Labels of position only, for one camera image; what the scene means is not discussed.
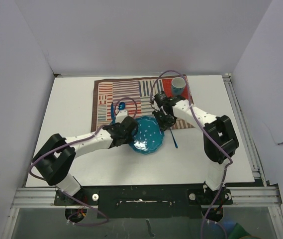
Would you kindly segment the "blue metallic knife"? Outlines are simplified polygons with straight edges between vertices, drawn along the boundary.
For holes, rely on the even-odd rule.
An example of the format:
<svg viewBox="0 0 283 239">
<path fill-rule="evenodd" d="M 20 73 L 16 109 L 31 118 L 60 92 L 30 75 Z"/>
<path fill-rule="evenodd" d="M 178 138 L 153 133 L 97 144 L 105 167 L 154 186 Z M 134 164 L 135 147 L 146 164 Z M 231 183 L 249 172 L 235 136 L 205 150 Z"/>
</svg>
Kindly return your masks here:
<svg viewBox="0 0 283 239">
<path fill-rule="evenodd" d="M 110 115 L 111 115 L 111 123 L 110 124 L 114 124 L 115 123 L 115 114 L 114 114 L 114 103 L 111 103 L 110 106 Z"/>
</svg>

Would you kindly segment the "blue polka dot plate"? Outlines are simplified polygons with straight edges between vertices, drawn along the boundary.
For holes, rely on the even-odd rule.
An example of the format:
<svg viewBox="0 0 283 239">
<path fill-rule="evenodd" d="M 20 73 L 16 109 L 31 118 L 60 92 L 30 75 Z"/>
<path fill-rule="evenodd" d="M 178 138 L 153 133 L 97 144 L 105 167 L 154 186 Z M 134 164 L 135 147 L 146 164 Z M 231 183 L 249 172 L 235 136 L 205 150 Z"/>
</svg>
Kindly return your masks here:
<svg viewBox="0 0 283 239">
<path fill-rule="evenodd" d="M 138 129 L 135 130 L 133 141 L 129 146 L 137 153 L 144 155 L 156 152 L 163 144 L 164 132 L 154 117 L 136 118 Z"/>
</svg>

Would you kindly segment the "striped patchwork placemat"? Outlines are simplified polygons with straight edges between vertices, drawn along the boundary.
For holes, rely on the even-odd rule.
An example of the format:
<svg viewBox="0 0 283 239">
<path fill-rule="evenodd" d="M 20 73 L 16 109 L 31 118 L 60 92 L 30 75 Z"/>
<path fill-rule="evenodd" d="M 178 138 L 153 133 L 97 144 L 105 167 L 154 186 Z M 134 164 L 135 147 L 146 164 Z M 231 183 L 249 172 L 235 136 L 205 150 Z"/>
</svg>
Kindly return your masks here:
<svg viewBox="0 0 283 239">
<path fill-rule="evenodd" d="M 106 123 L 111 123 L 111 106 L 119 107 L 118 101 L 124 97 L 125 108 L 132 117 L 152 116 L 150 93 L 154 95 L 164 91 L 168 97 L 172 96 L 171 82 L 175 76 L 164 76 L 158 81 L 156 77 L 133 77 L 127 79 L 103 79 L 94 82 L 93 110 L 91 131 Z"/>
</svg>

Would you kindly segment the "white blue mug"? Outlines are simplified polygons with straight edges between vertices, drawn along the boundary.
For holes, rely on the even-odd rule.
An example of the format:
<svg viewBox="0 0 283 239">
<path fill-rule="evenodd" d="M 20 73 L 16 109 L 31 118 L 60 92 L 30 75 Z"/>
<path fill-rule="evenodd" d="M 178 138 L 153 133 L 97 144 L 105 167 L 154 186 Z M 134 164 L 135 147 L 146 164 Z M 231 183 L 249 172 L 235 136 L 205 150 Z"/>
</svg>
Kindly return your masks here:
<svg viewBox="0 0 283 239">
<path fill-rule="evenodd" d="M 173 96 L 181 95 L 186 87 L 186 81 L 182 77 L 175 77 L 171 81 L 171 92 Z"/>
</svg>

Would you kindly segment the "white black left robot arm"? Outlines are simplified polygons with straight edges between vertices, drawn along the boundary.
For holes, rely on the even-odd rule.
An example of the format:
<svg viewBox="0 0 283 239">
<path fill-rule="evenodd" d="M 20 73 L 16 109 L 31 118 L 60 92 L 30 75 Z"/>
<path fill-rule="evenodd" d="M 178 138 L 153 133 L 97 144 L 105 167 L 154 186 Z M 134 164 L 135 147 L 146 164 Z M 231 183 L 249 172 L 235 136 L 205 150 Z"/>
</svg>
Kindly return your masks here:
<svg viewBox="0 0 283 239">
<path fill-rule="evenodd" d="M 102 125 L 97 131 L 84 135 L 62 137 L 56 133 L 33 157 L 29 173 L 65 192 L 71 204 L 79 204 L 83 200 L 83 191 L 69 172 L 74 159 L 96 150 L 129 144 L 137 131 L 137 120 L 127 116 L 122 122 Z"/>
</svg>

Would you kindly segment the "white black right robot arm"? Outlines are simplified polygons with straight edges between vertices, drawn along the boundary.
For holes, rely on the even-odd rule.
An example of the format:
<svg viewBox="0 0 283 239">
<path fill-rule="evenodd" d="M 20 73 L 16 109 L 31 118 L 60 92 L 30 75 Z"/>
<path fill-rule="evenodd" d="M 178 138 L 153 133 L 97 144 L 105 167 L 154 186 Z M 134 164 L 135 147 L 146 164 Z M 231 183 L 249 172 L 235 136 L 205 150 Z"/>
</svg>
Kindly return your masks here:
<svg viewBox="0 0 283 239">
<path fill-rule="evenodd" d="M 150 104 L 161 131 L 171 128 L 177 119 L 202 131 L 203 149 L 210 160 L 203 196 L 208 203 L 216 203 L 221 198 L 219 188 L 225 184 L 227 168 L 233 163 L 231 157 L 239 147 L 231 119 L 209 114 L 180 95 L 167 97 L 164 92 L 152 97 Z"/>
</svg>

